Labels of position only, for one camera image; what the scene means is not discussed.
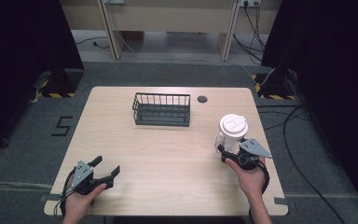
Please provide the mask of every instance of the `human hand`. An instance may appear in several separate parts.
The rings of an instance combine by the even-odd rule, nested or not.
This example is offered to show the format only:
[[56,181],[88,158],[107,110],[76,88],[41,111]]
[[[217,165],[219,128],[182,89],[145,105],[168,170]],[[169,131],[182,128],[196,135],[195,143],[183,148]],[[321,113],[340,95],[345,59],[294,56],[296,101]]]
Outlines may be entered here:
[[240,168],[240,166],[231,159],[226,159],[225,162],[231,167],[237,174],[238,181],[240,183],[240,188],[245,193],[246,198],[248,198],[250,211],[252,214],[252,219],[254,223],[259,224],[270,224],[272,223],[269,212],[267,211],[266,206],[263,201],[263,185],[266,181],[263,171],[256,167],[252,171],[245,171]]
[[254,168],[254,170],[251,171],[245,171],[242,170],[242,168],[240,168],[240,166],[231,159],[226,159],[225,162],[237,174],[240,188],[245,193],[248,199],[254,197],[261,197],[262,188],[265,182],[265,175],[259,167],[256,167]]
[[[72,185],[74,176],[68,181],[68,188]],[[74,192],[67,196],[65,204],[65,217],[62,224],[79,224],[89,211],[92,200],[106,189],[106,184],[101,184],[87,195],[81,195]]]

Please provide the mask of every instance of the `wire mesh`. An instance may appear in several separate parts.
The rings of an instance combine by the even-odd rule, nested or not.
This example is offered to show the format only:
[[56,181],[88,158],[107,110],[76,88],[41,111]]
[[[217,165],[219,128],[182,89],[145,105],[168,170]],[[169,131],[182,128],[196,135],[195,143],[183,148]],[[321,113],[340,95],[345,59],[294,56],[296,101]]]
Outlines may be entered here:
[[185,126],[190,124],[190,95],[137,92],[132,104],[138,125]]

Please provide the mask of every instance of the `power cable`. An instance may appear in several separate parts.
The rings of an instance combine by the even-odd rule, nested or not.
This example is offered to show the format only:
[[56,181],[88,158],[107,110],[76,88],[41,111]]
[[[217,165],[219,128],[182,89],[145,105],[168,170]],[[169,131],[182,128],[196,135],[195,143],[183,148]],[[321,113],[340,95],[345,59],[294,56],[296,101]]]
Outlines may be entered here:
[[261,84],[258,84],[258,83],[257,83],[257,85],[263,86],[263,85],[267,82],[267,80],[269,79],[269,76],[271,76],[271,74],[272,74],[274,71],[275,71],[275,68],[273,68],[271,71],[269,71],[269,73],[267,74],[267,76],[266,76],[266,78],[264,79],[264,81],[263,81]]
[[246,53],[252,55],[254,58],[256,58],[258,61],[261,62],[261,59],[260,59],[259,57],[257,57],[255,54],[252,53],[252,50],[258,50],[258,49],[252,49],[252,48],[250,48],[250,47],[247,47],[247,46],[245,46],[244,44],[242,44],[242,43],[238,40],[238,38],[237,38],[235,35],[233,35],[233,37],[234,37],[234,39],[237,41],[238,45],[240,45],[240,47],[241,47]]
[[344,220],[342,219],[342,217],[339,215],[339,213],[336,211],[336,209],[330,204],[329,201],[327,201],[325,199],[325,197],[322,195],[322,193],[317,190],[311,183],[310,181],[305,177],[305,175],[301,172],[301,170],[298,168],[295,159],[293,158],[292,152],[290,150],[290,147],[287,143],[287,138],[286,138],[286,124],[287,121],[292,117],[292,115],[299,109],[301,108],[303,105],[300,105],[298,107],[296,107],[286,118],[286,120],[283,123],[283,140],[284,140],[284,145],[286,147],[287,153],[290,157],[290,160],[292,161],[293,165],[296,167],[296,169],[298,170],[298,172],[300,173],[300,175],[304,178],[304,180],[310,185],[310,187],[319,195],[319,197],[327,204],[327,206],[333,211],[333,213],[336,215],[336,217],[339,219],[339,221],[341,223],[345,223]]
[[[267,113],[271,113],[271,112],[281,113],[281,112],[278,112],[278,111],[267,111]],[[303,114],[305,114],[305,113],[307,113],[307,112],[304,112],[304,113],[302,113],[302,114],[298,114],[298,115],[294,116],[294,117],[291,118],[291,119],[303,119],[303,118],[300,117],[300,115],[303,115]],[[270,127],[265,128],[264,131],[273,129],[273,128],[275,128],[275,127],[279,127],[279,126],[281,126],[281,125],[283,125],[283,124],[284,124],[284,122],[281,122],[281,123],[272,125],[272,126],[270,126]]]
[[[283,114],[283,115],[289,115],[289,113],[285,113],[285,112],[281,112],[281,111],[260,111],[258,112],[259,114],[271,114],[271,113],[275,113],[275,114]],[[296,119],[303,119],[303,120],[311,120],[311,119],[305,119],[305,118],[301,118],[301,115],[307,114],[308,112],[304,112],[298,115],[292,115],[294,118]]]
[[252,20],[249,17],[247,7],[248,7],[248,1],[245,1],[245,3],[244,3],[245,15],[248,18],[249,23],[251,24],[252,30],[254,31],[254,38],[259,42],[262,50],[264,50],[265,45],[264,45],[263,41],[260,38],[260,34],[258,33],[258,22],[260,20],[260,7],[259,7],[258,3],[255,4],[255,18],[256,18],[255,26],[256,27],[254,27],[254,25],[252,23]]
[[94,45],[94,47],[98,47],[98,48],[100,48],[100,49],[107,49],[107,48],[109,48],[109,46],[106,46],[106,47],[101,47],[100,45],[98,45],[97,44],[97,42],[92,42],[92,44]]
[[106,36],[95,36],[95,37],[92,37],[92,38],[84,39],[84,40],[82,40],[80,42],[76,42],[76,44],[82,44],[82,43],[84,43],[86,41],[89,41],[89,40],[92,40],[92,39],[103,39],[103,38],[107,38],[107,37]]

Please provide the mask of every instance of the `black cable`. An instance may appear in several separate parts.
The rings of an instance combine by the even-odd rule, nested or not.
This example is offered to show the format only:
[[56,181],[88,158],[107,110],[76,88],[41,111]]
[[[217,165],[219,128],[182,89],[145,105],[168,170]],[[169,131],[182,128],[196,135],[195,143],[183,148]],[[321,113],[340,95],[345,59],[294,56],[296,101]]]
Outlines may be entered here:
[[[254,34],[254,37],[252,38],[250,48],[252,47],[254,41],[255,41],[255,34]],[[260,63],[257,63],[252,59],[250,54],[249,54],[249,59],[252,61],[252,63],[259,64],[259,65],[261,64],[261,59],[257,58],[257,60],[260,61]]]
[[[249,17],[249,14],[248,14],[248,11],[246,10],[246,8],[247,8],[247,7],[244,7],[244,9],[245,9],[245,15],[246,15],[246,17],[248,18],[248,21],[249,21],[250,24],[251,24],[252,30],[254,31],[254,38],[256,38],[257,41],[259,41],[260,45],[264,46],[264,43],[263,43],[263,41],[262,41],[261,38],[260,38],[260,35],[259,35],[259,33],[258,33],[258,30],[255,29],[255,27],[254,27],[254,25],[253,25],[253,23],[252,23],[251,18]],[[259,17],[259,15],[258,15],[258,13],[257,13],[257,8],[256,8],[256,25],[258,26],[258,18],[257,18],[257,16]]]
[[258,43],[260,44],[261,49],[264,50],[266,45],[264,45],[263,40],[261,40],[260,33],[258,32],[258,22],[260,21],[260,4],[258,2],[255,2],[255,14],[255,29],[258,36]]
[[[289,115],[289,113],[285,113],[285,112],[281,112],[281,111],[260,111],[258,113],[259,114],[275,113],[275,114]],[[298,115],[293,115],[293,117],[295,117],[296,119],[310,120],[310,119],[301,118],[300,115],[303,115],[303,114],[307,114],[307,112],[304,112],[304,113],[301,113],[301,114],[298,114]]]
[[98,47],[100,49],[107,49],[109,48],[109,46],[106,46],[106,47],[101,47],[100,45],[97,44],[97,42],[92,42],[94,44],[94,47]]
[[77,42],[77,44],[81,44],[81,43],[84,43],[84,42],[92,40],[92,39],[102,39],[102,38],[107,38],[107,37],[106,36],[95,36],[95,37],[88,38],[88,39],[82,40],[80,42]]
[[304,180],[310,185],[310,187],[315,190],[315,192],[319,195],[319,197],[321,197],[321,199],[327,204],[327,206],[330,207],[330,209],[333,211],[333,213],[336,215],[336,217],[339,219],[339,221],[341,221],[341,223],[345,223],[344,220],[342,219],[342,217],[339,215],[339,213],[336,211],[336,209],[330,204],[329,201],[327,201],[325,199],[325,197],[322,195],[321,192],[319,192],[319,190],[317,190],[310,182],[309,180],[305,177],[305,175],[301,172],[301,170],[298,168],[295,159],[292,156],[292,152],[290,151],[289,145],[287,144],[287,138],[286,138],[286,124],[287,121],[290,119],[290,117],[292,117],[292,115],[299,109],[301,108],[303,105],[300,105],[298,107],[296,107],[290,114],[289,116],[287,116],[286,120],[284,121],[283,124],[283,140],[284,140],[284,145],[286,146],[287,149],[287,153],[290,157],[290,160],[292,161],[293,165],[296,167],[296,169],[298,170],[298,172],[300,173],[300,175],[304,178]]
[[89,87],[91,87],[91,81],[84,81],[84,82],[89,83],[89,85],[88,85],[86,88],[82,89],[82,90],[79,89],[78,86],[77,86],[77,89],[78,89],[80,92],[84,92],[84,91],[86,91]]
[[242,44],[238,39],[237,39],[237,37],[235,36],[235,35],[233,35],[233,37],[235,38],[235,40],[237,41],[237,43],[241,46],[241,48],[245,48],[246,50],[254,50],[254,51],[258,51],[258,52],[261,52],[261,53],[263,53],[264,51],[263,50],[261,50],[261,49],[252,49],[252,48],[250,48],[250,47],[248,47],[248,46],[246,46],[246,45],[244,45],[244,44]]
[[237,37],[236,37],[235,35],[233,35],[233,37],[234,37],[234,39],[237,41],[237,43],[240,45],[240,47],[241,47],[245,52],[247,52],[248,54],[252,55],[252,56],[255,57],[258,61],[261,62],[261,59],[251,52],[251,50],[252,50],[251,48],[249,48],[249,47],[245,46],[244,44],[242,44],[242,43],[237,39]]
[[65,200],[66,200],[69,196],[71,196],[72,194],[74,194],[74,193],[75,193],[75,191],[72,191],[72,192],[70,192],[68,195],[66,195]]
[[265,132],[266,130],[273,129],[273,128],[275,128],[275,127],[281,126],[281,125],[283,125],[283,124],[284,124],[284,122],[281,122],[281,123],[275,124],[275,125],[273,125],[273,126],[271,126],[271,127],[267,127],[267,128],[264,129],[264,132]]
[[58,208],[58,205],[59,205],[60,203],[65,203],[66,198],[73,193],[73,192],[72,192],[71,194],[69,194],[68,196],[66,196],[66,188],[67,188],[67,186],[68,186],[69,179],[70,179],[71,176],[75,173],[75,170],[76,170],[76,168],[74,167],[74,169],[73,169],[73,170],[69,173],[69,175],[66,177],[65,184],[63,185],[62,193],[61,193],[61,195],[60,195],[60,199],[59,199],[58,203],[54,206],[54,216],[57,216],[57,208]]
[[[269,186],[269,171],[267,170],[267,166],[262,161],[258,161],[257,163],[255,163],[255,165],[258,168],[260,168],[264,174],[265,180],[264,180],[263,188],[261,189],[261,193],[264,194],[264,191],[266,191],[267,187]],[[251,208],[249,208],[249,220],[252,224],[255,224],[255,221],[253,220],[252,217]]]

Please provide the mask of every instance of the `wrist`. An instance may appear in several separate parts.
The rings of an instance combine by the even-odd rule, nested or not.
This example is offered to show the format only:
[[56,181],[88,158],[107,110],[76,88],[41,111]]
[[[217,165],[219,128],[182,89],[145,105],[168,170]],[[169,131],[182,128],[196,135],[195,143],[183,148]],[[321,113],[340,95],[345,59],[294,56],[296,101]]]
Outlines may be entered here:
[[245,194],[250,205],[264,203],[263,195],[261,193]]
[[80,224],[81,222],[78,220],[78,218],[71,218],[69,216],[65,216],[65,218],[62,221],[62,224]]

